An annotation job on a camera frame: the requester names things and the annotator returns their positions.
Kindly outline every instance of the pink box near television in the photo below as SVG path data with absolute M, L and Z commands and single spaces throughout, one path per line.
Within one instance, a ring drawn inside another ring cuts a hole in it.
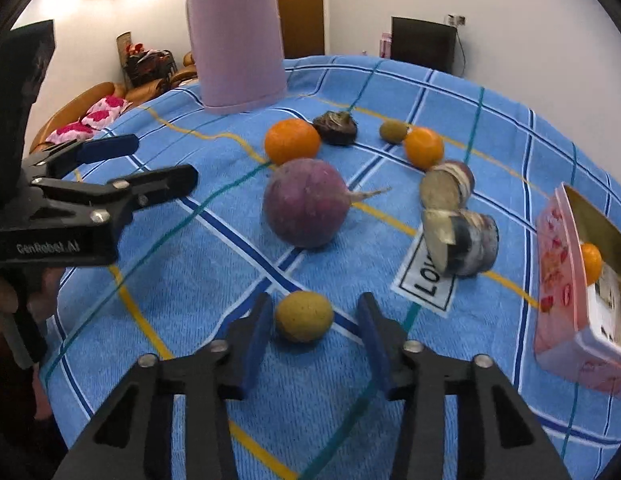
M 537 362 L 566 380 L 621 398 L 621 233 L 563 184 L 537 219 L 537 240 Z M 583 242 L 596 245 L 604 261 L 602 277 L 590 286 Z

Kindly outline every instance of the white wall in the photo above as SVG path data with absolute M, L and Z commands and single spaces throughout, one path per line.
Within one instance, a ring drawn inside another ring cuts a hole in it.
M 24 153 L 37 131 L 66 103 L 105 81 L 122 81 L 113 0 L 33 0 L 15 27 L 54 20 L 56 49 L 31 109 Z
M 331 0 L 333 54 L 379 51 L 391 16 L 463 14 L 466 78 L 521 101 L 621 182 L 621 35 L 597 0 Z
M 186 24 L 186 0 L 114 0 L 118 14 L 116 36 L 132 33 L 134 43 L 149 48 L 167 49 L 181 64 L 184 54 L 191 50 Z M 329 50 L 329 1 L 324 0 L 325 34 Z

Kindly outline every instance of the pink plastic container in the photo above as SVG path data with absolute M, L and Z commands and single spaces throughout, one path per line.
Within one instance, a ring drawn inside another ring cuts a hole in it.
M 284 97 L 277 0 L 187 0 L 186 10 L 207 111 L 245 112 Z
M 537 219 L 540 299 L 535 356 L 540 367 L 621 398 L 621 347 L 589 310 L 580 239 L 594 243 L 621 275 L 621 233 L 570 186 L 555 190 Z

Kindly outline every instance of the black monitor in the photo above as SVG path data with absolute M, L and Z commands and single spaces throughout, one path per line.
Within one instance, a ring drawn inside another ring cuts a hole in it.
M 456 28 L 393 16 L 391 59 L 453 73 Z

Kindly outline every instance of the human hand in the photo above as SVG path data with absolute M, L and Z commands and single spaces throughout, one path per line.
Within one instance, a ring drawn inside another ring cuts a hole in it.
M 35 322 L 48 319 L 57 310 L 57 294 L 64 269 L 46 269 L 42 275 L 42 290 L 28 298 L 28 310 Z M 17 293 L 15 289 L 0 277 L 0 312 L 14 314 L 17 311 Z

